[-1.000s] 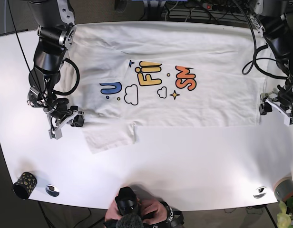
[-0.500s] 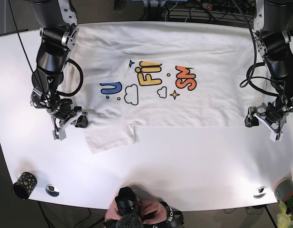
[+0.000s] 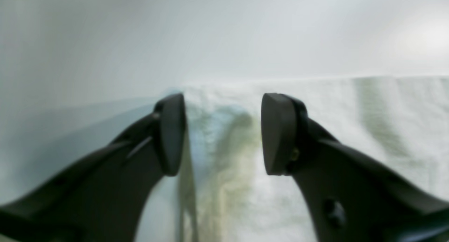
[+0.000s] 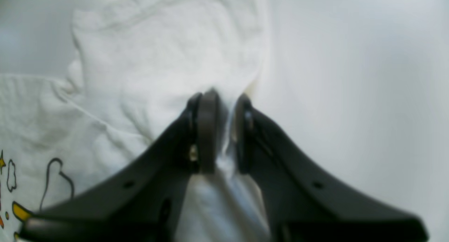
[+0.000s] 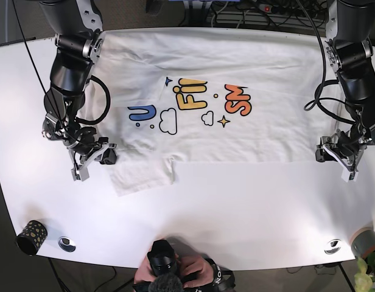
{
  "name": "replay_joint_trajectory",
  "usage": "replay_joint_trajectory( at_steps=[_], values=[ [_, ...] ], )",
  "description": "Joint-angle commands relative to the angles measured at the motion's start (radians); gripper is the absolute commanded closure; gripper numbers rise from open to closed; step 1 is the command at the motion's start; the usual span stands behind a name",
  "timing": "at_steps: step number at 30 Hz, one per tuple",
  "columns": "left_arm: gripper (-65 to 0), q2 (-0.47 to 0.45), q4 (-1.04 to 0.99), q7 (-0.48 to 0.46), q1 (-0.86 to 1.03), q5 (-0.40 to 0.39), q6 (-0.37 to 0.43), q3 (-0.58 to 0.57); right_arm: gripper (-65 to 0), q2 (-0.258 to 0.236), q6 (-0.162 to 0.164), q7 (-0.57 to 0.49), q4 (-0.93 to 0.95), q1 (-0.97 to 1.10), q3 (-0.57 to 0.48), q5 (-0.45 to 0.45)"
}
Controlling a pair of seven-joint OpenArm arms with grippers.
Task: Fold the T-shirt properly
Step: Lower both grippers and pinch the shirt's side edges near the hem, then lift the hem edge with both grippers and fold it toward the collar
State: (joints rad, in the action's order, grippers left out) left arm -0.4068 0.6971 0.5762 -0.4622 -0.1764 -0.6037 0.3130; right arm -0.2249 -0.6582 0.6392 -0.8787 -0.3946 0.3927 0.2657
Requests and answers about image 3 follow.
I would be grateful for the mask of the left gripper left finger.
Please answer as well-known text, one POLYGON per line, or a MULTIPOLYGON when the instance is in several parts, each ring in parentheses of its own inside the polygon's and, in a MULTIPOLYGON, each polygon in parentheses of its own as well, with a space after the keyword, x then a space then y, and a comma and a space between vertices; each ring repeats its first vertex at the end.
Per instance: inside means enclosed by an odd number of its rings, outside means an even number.
POLYGON ((156 184, 181 167, 184 95, 159 100, 111 143, 1 206, 1 235, 18 242, 133 242, 156 184))

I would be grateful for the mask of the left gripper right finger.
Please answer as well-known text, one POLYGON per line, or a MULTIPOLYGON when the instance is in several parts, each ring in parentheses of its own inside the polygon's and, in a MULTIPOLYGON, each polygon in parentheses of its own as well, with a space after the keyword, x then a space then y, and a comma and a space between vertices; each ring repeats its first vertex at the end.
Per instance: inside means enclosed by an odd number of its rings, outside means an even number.
POLYGON ((265 93, 261 135, 266 173, 293 178, 319 242, 448 241, 448 201, 340 143, 301 100, 265 93))

